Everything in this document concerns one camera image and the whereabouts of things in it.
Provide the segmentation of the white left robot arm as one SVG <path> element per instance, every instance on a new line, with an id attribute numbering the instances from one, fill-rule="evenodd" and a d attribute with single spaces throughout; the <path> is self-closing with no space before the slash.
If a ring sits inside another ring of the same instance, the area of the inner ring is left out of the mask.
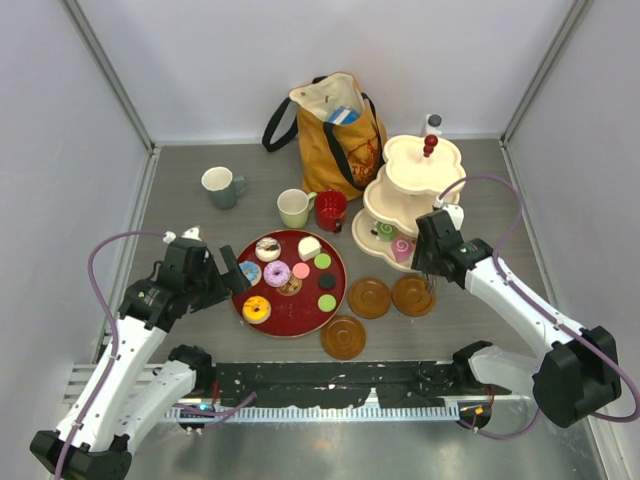
<path id="1" fill-rule="evenodd" d="M 30 444 L 57 479 L 123 479 L 141 441 L 180 398 L 202 397 L 215 381 L 210 354 L 195 346 L 174 348 L 159 375 L 142 391 L 134 386 L 177 320 L 217 305 L 251 286 L 230 246 L 220 272 L 198 228 L 168 232 L 165 256 L 150 276 L 125 291 L 110 316 L 111 340 L 69 413 Z"/>

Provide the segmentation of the black sandwich cookie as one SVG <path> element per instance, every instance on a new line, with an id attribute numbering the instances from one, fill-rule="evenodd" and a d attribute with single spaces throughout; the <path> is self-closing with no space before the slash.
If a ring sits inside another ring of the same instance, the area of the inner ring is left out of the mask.
<path id="1" fill-rule="evenodd" d="M 318 277 L 318 286 L 323 291 L 330 291 L 336 287 L 336 277 L 332 273 L 323 273 Z"/>

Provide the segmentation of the pink swirl roll cake front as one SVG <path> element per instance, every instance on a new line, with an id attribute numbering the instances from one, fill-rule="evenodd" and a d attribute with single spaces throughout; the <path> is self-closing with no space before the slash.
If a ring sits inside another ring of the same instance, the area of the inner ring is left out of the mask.
<path id="1" fill-rule="evenodd" d="M 396 262 L 404 263 L 411 259 L 415 249 L 411 238 L 398 236 L 391 242 L 391 252 Z"/>

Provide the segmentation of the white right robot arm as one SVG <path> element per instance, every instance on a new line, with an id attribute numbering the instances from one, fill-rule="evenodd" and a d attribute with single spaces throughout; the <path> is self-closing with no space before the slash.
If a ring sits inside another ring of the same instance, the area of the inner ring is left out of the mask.
<path id="1" fill-rule="evenodd" d="M 586 329 L 553 308 L 514 275 L 485 241 L 463 239 L 444 208 L 416 220 L 413 269 L 445 278 L 498 313 L 535 356 L 521 358 L 489 344 L 452 369 L 464 393 L 495 384 L 532 397 L 555 425 L 566 428 L 621 395 L 617 348 L 602 327 Z"/>

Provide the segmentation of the pink sandwich cookie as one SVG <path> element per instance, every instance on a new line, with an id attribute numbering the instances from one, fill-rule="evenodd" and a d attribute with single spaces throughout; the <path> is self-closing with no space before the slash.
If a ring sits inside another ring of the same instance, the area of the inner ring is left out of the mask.
<path id="1" fill-rule="evenodd" d="M 300 280 L 304 280 L 310 275 L 311 269 L 308 264 L 304 262 L 298 262 L 292 267 L 291 271 L 294 277 Z"/>

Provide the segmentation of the white cake slice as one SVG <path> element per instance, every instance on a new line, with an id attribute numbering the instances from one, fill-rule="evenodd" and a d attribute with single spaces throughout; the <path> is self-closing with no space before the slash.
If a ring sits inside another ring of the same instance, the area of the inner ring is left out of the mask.
<path id="1" fill-rule="evenodd" d="M 306 236 L 298 242 L 297 251 L 300 260 L 306 262 L 322 252 L 322 244 L 316 237 Z"/>

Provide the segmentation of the green swirl roll cake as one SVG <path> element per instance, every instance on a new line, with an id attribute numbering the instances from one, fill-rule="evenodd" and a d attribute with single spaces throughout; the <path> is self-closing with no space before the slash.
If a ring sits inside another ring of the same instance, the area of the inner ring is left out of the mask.
<path id="1" fill-rule="evenodd" d="M 382 242 L 392 242 L 399 235 L 399 230 L 395 226 L 380 221 L 376 223 L 375 230 Z"/>

